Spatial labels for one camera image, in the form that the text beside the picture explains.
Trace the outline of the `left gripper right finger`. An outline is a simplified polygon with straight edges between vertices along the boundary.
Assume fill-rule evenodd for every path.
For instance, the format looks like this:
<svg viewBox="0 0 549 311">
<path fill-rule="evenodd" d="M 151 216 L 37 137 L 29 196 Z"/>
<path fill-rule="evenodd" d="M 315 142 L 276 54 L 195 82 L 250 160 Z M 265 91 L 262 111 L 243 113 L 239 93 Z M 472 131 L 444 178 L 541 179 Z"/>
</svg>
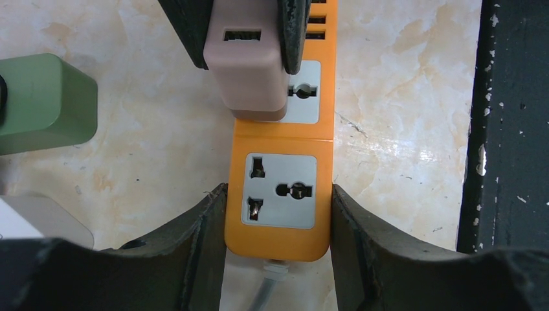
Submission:
<svg viewBox="0 0 549 311">
<path fill-rule="evenodd" d="M 367 211 L 338 185 L 330 250 L 339 310 L 548 309 L 547 251 L 441 248 Z"/>
</svg>

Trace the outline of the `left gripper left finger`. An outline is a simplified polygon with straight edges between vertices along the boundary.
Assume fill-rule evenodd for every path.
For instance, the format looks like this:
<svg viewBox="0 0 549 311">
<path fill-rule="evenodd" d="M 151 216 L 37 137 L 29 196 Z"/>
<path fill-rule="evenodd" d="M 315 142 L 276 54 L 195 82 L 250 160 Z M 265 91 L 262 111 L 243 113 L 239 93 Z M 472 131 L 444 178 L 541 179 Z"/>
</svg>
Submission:
<svg viewBox="0 0 549 311">
<path fill-rule="evenodd" d="M 2 310 L 217 310 L 227 184 L 117 249 L 2 239 Z"/>
</svg>

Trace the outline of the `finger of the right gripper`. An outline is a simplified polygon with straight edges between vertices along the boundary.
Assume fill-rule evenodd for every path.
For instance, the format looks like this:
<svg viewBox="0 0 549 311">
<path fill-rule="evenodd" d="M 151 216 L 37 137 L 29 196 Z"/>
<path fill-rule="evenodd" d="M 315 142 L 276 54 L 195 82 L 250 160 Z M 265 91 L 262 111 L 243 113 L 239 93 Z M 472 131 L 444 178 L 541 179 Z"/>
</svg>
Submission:
<svg viewBox="0 0 549 311">
<path fill-rule="evenodd" d="M 277 29 L 286 73 L 300 71 L 311 0 L 278 0 Z"/>
<path fill-rule="evenodd" d="M 208 70 L 204 48 L 213 0 L 158 0 L 193 64 Z"/>
</svg>

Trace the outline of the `pink plug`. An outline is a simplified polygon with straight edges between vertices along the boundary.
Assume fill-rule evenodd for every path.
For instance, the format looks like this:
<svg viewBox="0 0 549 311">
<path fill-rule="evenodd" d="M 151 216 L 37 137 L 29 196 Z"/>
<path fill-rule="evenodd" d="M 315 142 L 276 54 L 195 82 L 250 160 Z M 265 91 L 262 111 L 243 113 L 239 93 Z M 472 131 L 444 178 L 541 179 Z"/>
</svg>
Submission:
<svg viewBox="0 0 549 311">
<path fill-rule="evenodd" d="M 279 121 L 286 115 L 289 75 L 282 62 L 276 1 L 214 1 L 203 54 L 237 119 Z"/>
</svg>

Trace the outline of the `orange power strip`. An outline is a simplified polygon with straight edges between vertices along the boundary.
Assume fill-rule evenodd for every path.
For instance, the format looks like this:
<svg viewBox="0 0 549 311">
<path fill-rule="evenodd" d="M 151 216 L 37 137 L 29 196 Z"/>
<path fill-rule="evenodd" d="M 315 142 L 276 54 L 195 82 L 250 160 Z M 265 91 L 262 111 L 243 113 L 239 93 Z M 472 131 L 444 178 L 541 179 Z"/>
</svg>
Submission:
<svg viewBox="0 0 549 311">
<path fill-rule="evenodd" d="M 311 262 L 330 244 L 336 1 L 314 1 L 300 71 L 278 122 L 237 121 L 225 217 L 235 254 Z"/>
</svg>

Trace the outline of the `white usb power strip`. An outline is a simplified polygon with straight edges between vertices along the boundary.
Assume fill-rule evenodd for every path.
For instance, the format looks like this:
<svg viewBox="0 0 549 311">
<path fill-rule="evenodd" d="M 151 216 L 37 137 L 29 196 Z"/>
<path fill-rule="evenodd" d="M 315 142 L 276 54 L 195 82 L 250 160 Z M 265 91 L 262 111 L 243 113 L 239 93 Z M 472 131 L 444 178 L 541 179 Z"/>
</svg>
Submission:
<svg viewBox="0 0 549 311">
<path fill-rule="evenodd" d="M 92 232 L 54 200 L 43 196 L 1 196 L 1 239 L 63 238 L 86 248 Z"/>
</svg>

